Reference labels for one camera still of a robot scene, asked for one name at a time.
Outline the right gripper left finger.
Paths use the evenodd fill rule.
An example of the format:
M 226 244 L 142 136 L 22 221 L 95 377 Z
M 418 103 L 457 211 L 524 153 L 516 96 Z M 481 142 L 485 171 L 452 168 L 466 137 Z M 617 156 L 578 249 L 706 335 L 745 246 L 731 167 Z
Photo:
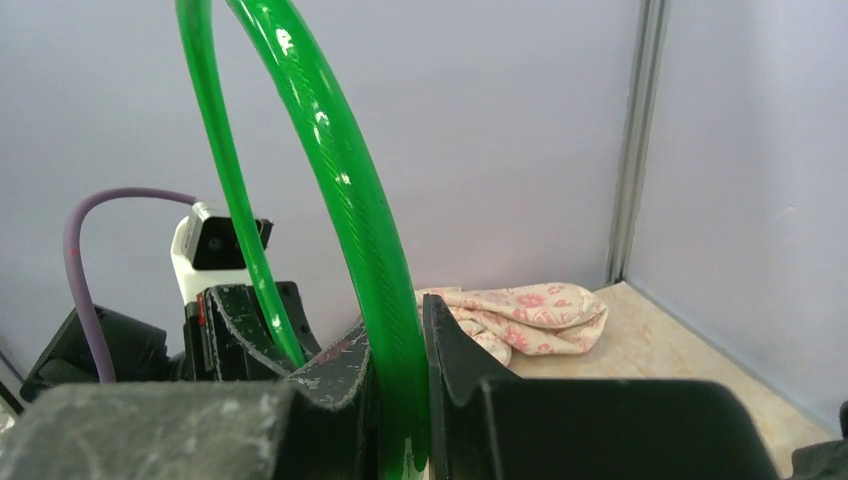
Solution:
M 65 385 L 1 448 L 5 479 L 373 479 L 362 324 L 279 381 Z

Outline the green cable lock loop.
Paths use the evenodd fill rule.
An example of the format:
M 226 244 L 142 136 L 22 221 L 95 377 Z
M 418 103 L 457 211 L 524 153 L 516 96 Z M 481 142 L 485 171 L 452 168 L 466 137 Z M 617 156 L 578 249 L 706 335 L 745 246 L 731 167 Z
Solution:
M 290 1 L 233 1 L 313 169 L 349 270 L 380 399 L 380 475 L 418 479 L 429 456 L 427 357 L 416 297 L 396 225 L 371 155 L 343 91 Z M 304 356 L 255 225 L 223 98 L 208 1 L 180 1 L 185 57 L 237 239 L 276 349 Z

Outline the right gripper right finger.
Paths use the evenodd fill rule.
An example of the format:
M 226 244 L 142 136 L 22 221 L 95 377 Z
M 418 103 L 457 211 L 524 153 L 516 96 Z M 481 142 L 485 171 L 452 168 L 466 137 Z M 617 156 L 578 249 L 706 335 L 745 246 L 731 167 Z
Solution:
M 740 400 L 711 381 L 529 379 L 423 299 L 434 479 L 774 479 Z

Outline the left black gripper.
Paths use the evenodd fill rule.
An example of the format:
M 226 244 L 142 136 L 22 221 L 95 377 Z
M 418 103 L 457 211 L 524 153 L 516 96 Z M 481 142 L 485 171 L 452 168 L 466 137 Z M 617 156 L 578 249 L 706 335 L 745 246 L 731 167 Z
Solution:
M 297 370 L 272 340 L 251 286 L 210 287 L 184 313 L 185 379 L 277 380 Z

